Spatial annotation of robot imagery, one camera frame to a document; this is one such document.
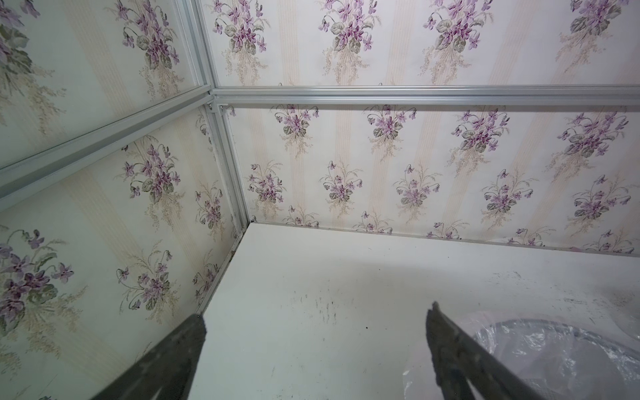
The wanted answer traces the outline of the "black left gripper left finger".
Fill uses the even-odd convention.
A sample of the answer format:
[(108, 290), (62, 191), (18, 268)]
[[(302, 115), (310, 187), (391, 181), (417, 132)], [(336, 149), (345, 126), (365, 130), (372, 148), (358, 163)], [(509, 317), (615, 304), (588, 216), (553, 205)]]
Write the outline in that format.
[(189, 316), (93, 399), (187, 399), (206, 334), (203, 316)]

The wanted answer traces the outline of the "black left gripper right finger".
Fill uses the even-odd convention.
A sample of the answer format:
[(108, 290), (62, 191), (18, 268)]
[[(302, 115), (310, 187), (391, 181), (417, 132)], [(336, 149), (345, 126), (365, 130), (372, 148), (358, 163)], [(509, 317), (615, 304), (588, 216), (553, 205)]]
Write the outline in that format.
[(445, 399), (540, 399), (433, 303), (427, 312), (426, 340), (437, 385)]

